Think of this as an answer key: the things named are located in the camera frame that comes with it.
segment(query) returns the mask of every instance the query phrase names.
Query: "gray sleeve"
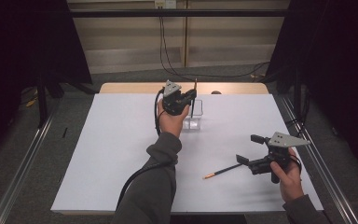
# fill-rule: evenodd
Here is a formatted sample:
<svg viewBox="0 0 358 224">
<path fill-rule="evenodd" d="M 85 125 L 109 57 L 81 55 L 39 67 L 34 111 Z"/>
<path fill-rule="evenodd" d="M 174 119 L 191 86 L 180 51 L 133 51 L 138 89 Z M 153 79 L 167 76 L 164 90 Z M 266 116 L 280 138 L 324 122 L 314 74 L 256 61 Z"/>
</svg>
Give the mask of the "gray sleeve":
<svg viewBox="0 0 358 224">
<path fill-rule="evenodd" d="M 182 144 L 176 136 L 162 133 L 157 142 L 147 148 L 150 158 L 145 166 L 157 162 L 177 162 L 176 154 L 181 148 Z M 115 212 L 113 223 L 170 223 L 175 192 L 174 166 L 146 171 L 132 181 Z"/>
<path fill-rule="evenodd" d="M 293 224 L 329 224 L 327 217 L 316 211 L 310 197 L 304 195 L 283 205 L 290 223 Z"/>
</svg>

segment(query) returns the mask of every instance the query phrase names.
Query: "transparent container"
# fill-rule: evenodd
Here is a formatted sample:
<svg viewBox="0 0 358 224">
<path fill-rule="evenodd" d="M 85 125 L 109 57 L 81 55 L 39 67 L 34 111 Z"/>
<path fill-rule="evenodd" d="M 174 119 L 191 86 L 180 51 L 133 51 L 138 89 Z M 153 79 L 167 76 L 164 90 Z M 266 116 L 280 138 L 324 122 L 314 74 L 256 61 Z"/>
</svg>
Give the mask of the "transparent container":
<svg viewBox="0 0 358 224">
<path fill-rule="evenodd" d="M 202 100 L 195 100 L 193 117 L 191 117 L 191 108 L 188 111 L 187 117 L 183 120 L 183 130 L 199 130 L 201 129 L 201 118 L 202 118 Z"/>
</svg>

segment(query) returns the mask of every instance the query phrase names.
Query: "hand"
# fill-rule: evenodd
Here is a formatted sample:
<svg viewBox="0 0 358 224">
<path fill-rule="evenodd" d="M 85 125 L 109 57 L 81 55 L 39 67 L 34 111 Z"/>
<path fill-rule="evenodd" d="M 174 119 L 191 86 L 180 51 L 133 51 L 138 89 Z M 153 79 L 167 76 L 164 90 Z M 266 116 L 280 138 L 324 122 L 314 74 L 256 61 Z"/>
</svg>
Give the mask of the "hand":
<svg viewBox="0 0 358 224">
<path fill-rule="evenodd" d="M 183 120 L 187 115 L 188 105 L 185 106 L 181 115 L 173 116 L 164 111 L 162 108 L 162 100 L 158 101 L 159 127 L 162 133 L 172 133 L 176 137 L 179 137 L 183 128 Z"/>
<path fill-rule="evenodd" d="M 296 155 L 290 147 L 289 153 L 290 155 Z M 304 196 L 304 192 L 301 187 L 300 170 L 293 161 L 289 163 L 285 171 L 276 161 L 273 161 L 270 166 L 272 172 L 274 172 L 274 174 L 281 180 L 281 195 L 286 203 Z"/>
</svg>

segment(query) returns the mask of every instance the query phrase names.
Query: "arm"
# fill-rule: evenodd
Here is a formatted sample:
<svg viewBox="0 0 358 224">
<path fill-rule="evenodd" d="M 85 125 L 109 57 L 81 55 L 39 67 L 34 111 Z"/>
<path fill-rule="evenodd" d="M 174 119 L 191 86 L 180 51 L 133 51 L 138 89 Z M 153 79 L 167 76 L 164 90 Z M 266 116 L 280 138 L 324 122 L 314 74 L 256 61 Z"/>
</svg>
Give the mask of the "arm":
<svg viewBox="0 0 358 224">
<path fill-rule="evenodd" d="M 145 166 L 165 161 L 176 162 L 176 154 L 182 147 L 179 135 L 183 119 L 188 114 L 188 106 L 182 115 L 171 116 L 163 112 L 162 104 L 158 102 L 158 114 L 161 114 L 161 135 L 154 145 L 147 148 L 150 158 Z M 175 191 L 174 166 L 146 171 L 132 181 L 115 212 L 113 223 L 170 223 Z"/>
<path fill-rule="evenodd" d="M 289 153 L 293 156 L 296 155 L 291 148 L 289 148 Z M 270 166 L 272 172 L 281 180 L 281 194 L 285 201 L 283 208 L 286 210 L 290 223 L 329 223 L 324 215 L 316 211 L 310 197 L 304 195 L 299 168 L 294 162 L 290 162 L 285 171 L 275 161 Z"/>
</svg>

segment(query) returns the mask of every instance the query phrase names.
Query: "gray floor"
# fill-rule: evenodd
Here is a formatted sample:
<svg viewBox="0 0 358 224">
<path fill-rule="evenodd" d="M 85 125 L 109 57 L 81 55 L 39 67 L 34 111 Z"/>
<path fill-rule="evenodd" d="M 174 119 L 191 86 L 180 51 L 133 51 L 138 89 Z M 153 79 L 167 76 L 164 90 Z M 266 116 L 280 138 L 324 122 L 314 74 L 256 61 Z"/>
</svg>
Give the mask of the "gray floor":
<svg viewBox="0 0 358 224">
<path fill-rule="evenodd" d="M 208 74 L 212 76 L 226 77 L 198 77 L 199 81 L 253 81 L 250 77 L 227 77 L 245 74 L 253 69 L 248 66 L 218 66 L 200 67 L 192 69 L 177 69 L 183 73 Z M 183 81 L 179 77 L 168 75 L 163 70 L 151 70 L 143 72 L 127 72 L 118 74 L 94 75 L 94 84 L 91 88 L 98 90 L 104 82 L 136 82 L 136 81 L 161 81 L 167 78 L 172 81 Z M 90 109 L 93 97 L 86 95 L 70 86 L 62 85 L 65 95 L 61 100 L 50 99 L 49 105 L 59 105 L 57 113 L 53 117 L 48 134 L 38 153 L 27 177 L 21 186 L 17 200 L 14 202 L 10 213 L 6 217 L 6 223 L 109 223 L 110 216 L 63 216 L 52 213 L 51 207 L 58 187 L 61 184 L 67 165 L 71 160 L 76 141 L 81 133 L 85 118 Z M 274 93 L 277 105 L 282 112 L 284 120 L 289 120 L 282 106 L 281 96 L 276 94 L 275 83 L 268 84 L 268 90 Z M 26 94 L 23 100 L 31 96 Z M 31 145 L 38 124 L 37 104 L 31 107 L 21 105 L 16 117 L 2 138 L 0 145 L 0 200 L 3 197 L 11 179 L 16 174 L 22 158 Z M 308 115 L 307 129 L 315 142 L 315 145 L 323 155 L 324 161 L 337 184 L 351 204 L 355 215 L 358 217 L 358 160 L 356 160 L 348 144 L 344 139 L 334 135 L 329 120 L 324 116 L 320 108 L 311 101 Z M 291 134 L 296 134 L 292 127 Z M 303 163 L 307 167 L 312 182 L 317 189 L 325 208 L 325 213 L 333 223 L 344 223 L 336 202 L 332 200 L 318 171 L 310 160 L 307 152 L 300 152 Z M 276 212 L 268 214 L 245 214 L 247 223 L 287 223 L 285 213 Z M 174 217 L 172 223 L 244 223 L 243 216 L 231 217 Z"/>
</svg>

